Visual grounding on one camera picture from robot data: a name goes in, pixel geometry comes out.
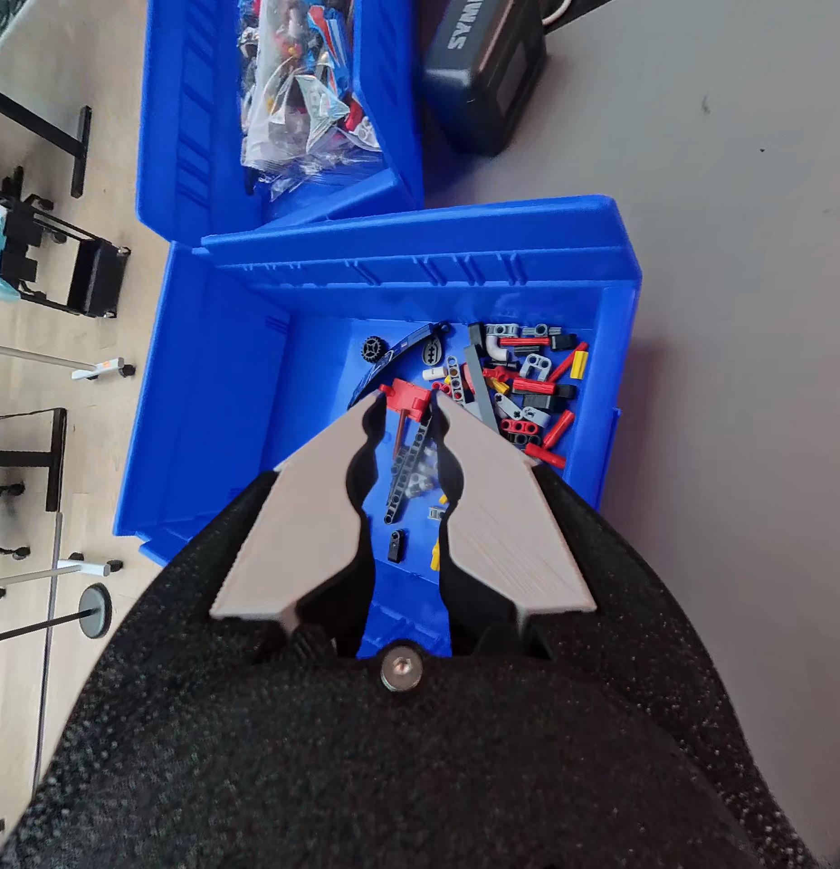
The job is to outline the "black table leg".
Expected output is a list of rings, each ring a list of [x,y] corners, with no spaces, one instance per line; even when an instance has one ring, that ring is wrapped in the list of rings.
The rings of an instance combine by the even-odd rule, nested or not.
[[[49,449],[47,451],[0,449],[0,469],[13,468],[25,470],[45,468],[48,471],[45,489],[45,513],[56,514],[60,508],[63,482],[67,442],[67,410],[64,407],[54,407],[31,413],[31,415],[43,414],[52,417],[52,433]],[[16,417],[23,417],[23,414],[0,416],[0,421]]]
[[[2,92],[0,92],[0,114],[66,152],[73,159],[70,195],[74,199],[81,198],[85,191],[88,149],[91,138],[91,106],[84,105],[79,111],[76,136],[71,136]]]

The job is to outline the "clear bags of brick parts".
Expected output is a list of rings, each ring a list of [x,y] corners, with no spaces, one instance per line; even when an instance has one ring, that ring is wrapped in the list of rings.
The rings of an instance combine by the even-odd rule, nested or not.
[[[244,188],[273,203],[385,167],[354,76],[355,2],[238,2]]]

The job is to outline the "white stand foot bar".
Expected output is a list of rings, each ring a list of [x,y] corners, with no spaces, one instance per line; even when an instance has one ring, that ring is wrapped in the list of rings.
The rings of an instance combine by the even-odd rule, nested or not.
[[[11,586],[30,581],[57,578],[71,573],[81,573],[96,578],[107,578],[113,573],[121,571],[123,567],[124,563],[121,559],[110,559],[106,562],[92,562],[85,559],[60,559],[54,568],[0,578],[0,589],[8,589]]]
[[[102,363],[90,364],[1,345],[0,355],[27,362],[68,368],[71,371],[71,379],[76,382],[95,380],[101,375],[115,374],[125,378],[136,375],[136,367],[131,363],[127,363],[122,357],[116,357]]]

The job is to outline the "black wheeled metal cart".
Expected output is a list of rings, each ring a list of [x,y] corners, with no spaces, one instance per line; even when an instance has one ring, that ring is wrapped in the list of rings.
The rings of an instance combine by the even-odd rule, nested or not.
[[[0,187],[0,205],[7,211],[0,276],[19,291],[21,301],[69,315],[115,318],[131,250],[58,218],[50,200],[35,194],[20,198],[23,179],[23,168],[19,167]],[[51,300],[44,291],[33,287],[38,261],[30,256],[30,249],[40,248],[45,240],[55,244],[74,242],[77,246],[64,302]]]

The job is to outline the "black round stand base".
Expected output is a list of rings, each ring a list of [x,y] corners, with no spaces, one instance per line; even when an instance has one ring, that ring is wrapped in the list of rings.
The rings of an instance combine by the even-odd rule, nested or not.
[[[82,593],[78,612],[2,632],[0,633],[0,642],[74,622],[78,622],[84,636],[89,639],[98,639],[107,633],[111,618],[110,593],[103,584],[97,583],[87,587]]]

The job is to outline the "grey desk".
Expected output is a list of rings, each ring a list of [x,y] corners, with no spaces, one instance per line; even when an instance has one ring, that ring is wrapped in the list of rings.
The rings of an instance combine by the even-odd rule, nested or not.
[[[840,864],[840,2],[611,2],[550,34],[511,144],[426,115],[430,208],[604,194],[643,270],[602,512]]]

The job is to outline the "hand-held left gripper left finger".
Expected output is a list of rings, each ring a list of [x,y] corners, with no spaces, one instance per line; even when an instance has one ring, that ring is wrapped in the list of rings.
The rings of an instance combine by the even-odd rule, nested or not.
[[[319,627],[358,655],[375,587],[363,510],[378,472],[386,401],[370,394],[275,468],[275,480],[228,571],[213,620],[268,621],[286,637]]]

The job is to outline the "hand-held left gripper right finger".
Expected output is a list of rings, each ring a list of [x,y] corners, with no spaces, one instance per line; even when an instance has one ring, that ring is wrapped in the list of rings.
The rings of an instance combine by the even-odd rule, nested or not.
[[[454,657],[485,636],[523,648],[537,617],[595,614],[598,604],[563,530],[563,481],[460,404],[434,401],[431,433],[448,504],[439,593]]]

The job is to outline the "pile of brick parts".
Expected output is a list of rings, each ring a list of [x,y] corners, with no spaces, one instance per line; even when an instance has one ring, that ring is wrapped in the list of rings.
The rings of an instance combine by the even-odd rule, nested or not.
[[[436,398],[450,398],[531,458],[564,467],[588,342],[544,323],[373,320],[350,336],[346,397],[380,391],[386,422],[381,482],[365,510],[376,557],[389,568],[438,575],[447,508],[431,432]]]

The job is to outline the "black power station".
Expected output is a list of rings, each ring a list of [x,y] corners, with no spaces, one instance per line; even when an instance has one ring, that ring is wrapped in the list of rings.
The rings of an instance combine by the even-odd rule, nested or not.
[[[546,60],[540,2],[449,2],[422,71],[425,100],[449,145],[465,155],[500,154]]]

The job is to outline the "blue plastic storage bin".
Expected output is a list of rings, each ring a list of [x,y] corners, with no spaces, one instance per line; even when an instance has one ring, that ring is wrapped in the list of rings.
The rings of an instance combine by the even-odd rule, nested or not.
[[[425,191],[415,95],[415,2],[356,2],[354,76],[382,148],[378,171],[339,167],[276,201],[240,163],[239,2],[148,4],[136,209],[170,243],[418,210]]]
[[[352,331],[373,320],[544,323],[588,342],[577,417],[561,446],[554,507],[598,604],[595,614],[537,617],[523,648],[485,636],[473,654],[554,659],[603,624],[604,573],[612,557],[590,535],[610,459],[642,273],[616,202],[578,196],[348,219],[273,233],[238,234],[203,249],[179,244],[165,271],[116,530],[143,541],[162,565],[190,565],[224,521],[193,581],[191,622],[340,657],[319,627],[286,637],[268,621],[216,621],[210,606],[275,480],[275,468],[358,401],[345,393]],[[381,393],[379,390],[370,394]],[[381,482],[383,461],[376,461]],[[358,658],[451,656],[438,575],[387,567],[375,587]]]

